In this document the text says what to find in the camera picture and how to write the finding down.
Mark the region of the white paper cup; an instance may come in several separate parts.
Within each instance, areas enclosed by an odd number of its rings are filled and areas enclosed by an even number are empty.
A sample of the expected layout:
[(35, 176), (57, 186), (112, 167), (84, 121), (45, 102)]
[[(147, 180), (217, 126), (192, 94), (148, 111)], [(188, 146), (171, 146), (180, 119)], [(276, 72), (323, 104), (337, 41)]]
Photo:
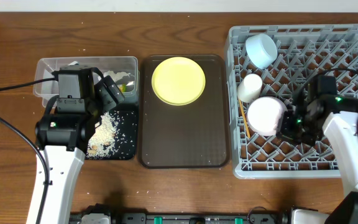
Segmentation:
[(237, 86), (237, 97), (244, 103), (250, 103), (260, 95), (262, 79), (259, 75), (248, 74)]

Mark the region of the wooden chopstick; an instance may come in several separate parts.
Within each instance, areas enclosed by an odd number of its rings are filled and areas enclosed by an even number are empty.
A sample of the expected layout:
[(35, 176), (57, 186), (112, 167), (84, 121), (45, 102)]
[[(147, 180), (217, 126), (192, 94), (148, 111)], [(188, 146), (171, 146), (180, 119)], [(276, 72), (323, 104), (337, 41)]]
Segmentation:
[(238, 99), (238, 103), (239, 103), (239, 107), (240, 107), (240, 111), (241, 111), (241, 116), (242, 116), (242, 119), (244, 122), (246, 136), (248, 139), (250, 139), (250, 132), (249, 132), (249, 127), (248, 127), (247, 120), (246, 120), (246, 114), (244, 112), (244, 105), (243, 105), (243, 102), (239, 98), (237, 98), (237, 99)]

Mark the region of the light blue bowl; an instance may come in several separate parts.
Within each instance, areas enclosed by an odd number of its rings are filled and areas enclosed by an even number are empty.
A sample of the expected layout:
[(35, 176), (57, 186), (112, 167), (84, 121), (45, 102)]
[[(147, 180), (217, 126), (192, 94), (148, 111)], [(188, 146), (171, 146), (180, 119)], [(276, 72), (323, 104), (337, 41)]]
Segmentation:
[(278, 57), (277, 47), (267, 34), (257, 34), (246, 40), (250, 61), (259, 69), (266, 69)]

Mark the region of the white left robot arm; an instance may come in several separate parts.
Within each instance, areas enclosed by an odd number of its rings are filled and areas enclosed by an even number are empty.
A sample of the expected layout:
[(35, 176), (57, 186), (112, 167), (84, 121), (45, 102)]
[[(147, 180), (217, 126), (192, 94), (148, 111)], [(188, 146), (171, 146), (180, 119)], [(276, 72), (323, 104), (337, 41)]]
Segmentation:
[(58, 94), (35, 125), (37, 173), (28, 223), (68, 223), (75, 185), (101, 116), (124, 101), (111, 77), (96, 67), (53, 71)]

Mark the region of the white tissue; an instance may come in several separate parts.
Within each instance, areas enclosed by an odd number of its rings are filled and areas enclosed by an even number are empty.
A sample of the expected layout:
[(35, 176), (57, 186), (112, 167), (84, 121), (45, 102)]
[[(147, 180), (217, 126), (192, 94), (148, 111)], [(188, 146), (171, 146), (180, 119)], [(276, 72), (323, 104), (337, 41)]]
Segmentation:
[(130, 74), (126, 72), (114, 72), (113, 70), (108, 70), (107, 72), (104, 72), (104, 77), (111, 77), (114, 82), (118, 82), (119, 80), (122, 80), (124, 77), (129, 77)]

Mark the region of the pink bowl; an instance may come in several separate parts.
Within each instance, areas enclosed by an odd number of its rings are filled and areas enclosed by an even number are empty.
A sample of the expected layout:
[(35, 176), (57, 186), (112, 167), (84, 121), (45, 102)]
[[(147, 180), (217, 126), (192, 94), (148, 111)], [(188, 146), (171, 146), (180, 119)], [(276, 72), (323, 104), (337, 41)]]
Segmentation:
[(286, 105), (271, 96), (253, 101), (247, 109), (247, 121), (253, 132), (261, 136), (276, 135), (279, 119), (287, 110)]

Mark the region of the yellow plate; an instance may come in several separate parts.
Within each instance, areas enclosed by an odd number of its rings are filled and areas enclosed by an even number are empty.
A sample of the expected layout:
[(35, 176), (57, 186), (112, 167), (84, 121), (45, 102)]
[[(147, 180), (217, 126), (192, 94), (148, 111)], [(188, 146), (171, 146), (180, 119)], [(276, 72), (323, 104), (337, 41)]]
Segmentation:
[(152, 89), (164, 103), (188, 105), (204, 92), (206, 75), (201, 66), (186, 57), (171, 57), (160, 62), (152, 74)]

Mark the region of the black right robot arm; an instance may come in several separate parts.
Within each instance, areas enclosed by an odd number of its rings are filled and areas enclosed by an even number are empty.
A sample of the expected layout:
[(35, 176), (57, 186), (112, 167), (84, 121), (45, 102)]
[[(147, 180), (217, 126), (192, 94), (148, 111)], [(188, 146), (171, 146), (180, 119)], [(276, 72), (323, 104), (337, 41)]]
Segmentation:
[(276, 136), (292, 144), (312, 146), (325, 136), (333, 150), (344, 189), (343, 201), (331, 214), (293, 208), (289, 223), (358, 223), (358, 100), (319, 95), (286, 111)]

